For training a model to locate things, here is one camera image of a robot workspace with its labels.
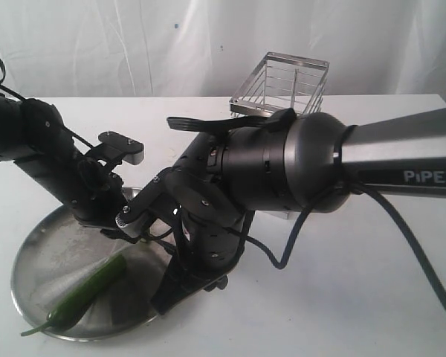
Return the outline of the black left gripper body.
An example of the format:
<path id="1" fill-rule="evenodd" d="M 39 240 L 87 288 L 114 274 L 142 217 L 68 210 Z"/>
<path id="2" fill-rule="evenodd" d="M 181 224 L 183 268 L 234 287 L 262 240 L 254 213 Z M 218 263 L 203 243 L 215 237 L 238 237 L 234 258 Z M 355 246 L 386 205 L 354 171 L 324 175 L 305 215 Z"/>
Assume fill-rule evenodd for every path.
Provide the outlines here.
<path id="1" fill-rule="evenodd" d="M 115 222 L 127 205 L 123 180 L 100 163 L 78 163 L 77 173 L 84 187 L 84 197 L 71 200 L 71 209 L 78 222 L 87 228 L 97 228 L 109 239 L 127 239 Z"/>

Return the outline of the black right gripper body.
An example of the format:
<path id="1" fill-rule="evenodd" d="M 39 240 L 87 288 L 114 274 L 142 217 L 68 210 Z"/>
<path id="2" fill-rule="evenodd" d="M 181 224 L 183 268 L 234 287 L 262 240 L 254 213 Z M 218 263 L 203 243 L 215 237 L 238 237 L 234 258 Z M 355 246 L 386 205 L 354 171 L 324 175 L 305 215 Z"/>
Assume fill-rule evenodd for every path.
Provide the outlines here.
<path id="1" fill-rule="evenodd" d="M 175 252 L 167 271 L 179 280 L 214 281 L 229 273 L 245 250 L 253 212 L 247 211 L 229 227 L 200 219 L 181 209 L 173 227 Z"/>

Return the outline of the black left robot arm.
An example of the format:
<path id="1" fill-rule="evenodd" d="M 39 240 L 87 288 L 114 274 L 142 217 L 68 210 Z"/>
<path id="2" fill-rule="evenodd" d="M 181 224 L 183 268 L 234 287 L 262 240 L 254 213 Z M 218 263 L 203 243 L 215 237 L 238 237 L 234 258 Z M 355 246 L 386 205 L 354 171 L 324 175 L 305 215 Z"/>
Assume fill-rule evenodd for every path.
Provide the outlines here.
<path id="1" fill-rule="evenodd" d="M 81 153 L 55 106 L 0 96 L 0 162 L 13 162 L 81 225 L 129 242 L 115 222 L 127 203 L 123 181 L 112 172 L 122 160 L 104 155 L 103 148 Z"/>

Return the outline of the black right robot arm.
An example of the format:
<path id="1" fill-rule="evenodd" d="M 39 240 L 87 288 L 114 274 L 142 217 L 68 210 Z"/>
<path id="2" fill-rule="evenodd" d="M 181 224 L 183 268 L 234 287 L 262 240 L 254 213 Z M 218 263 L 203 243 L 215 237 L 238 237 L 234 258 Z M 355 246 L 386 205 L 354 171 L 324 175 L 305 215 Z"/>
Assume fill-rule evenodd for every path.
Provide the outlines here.
<path id="1" fill-rule="evenodd" d="M 258 210 L 298 214 L 282 256 L 271 257 L 282 269 L 308 215 L 337 210 L 353 193 L 373 197 L 395 220 L 446 307 L 444 287 L 386 201 L 388 194 L 446 197 L 446 108 L 364 125 L 292 109 L 167 123 L 195 139 L 161 177 L 175 245 L 151 300 L 159 314 L 201 290 L 225 288 Z"/>

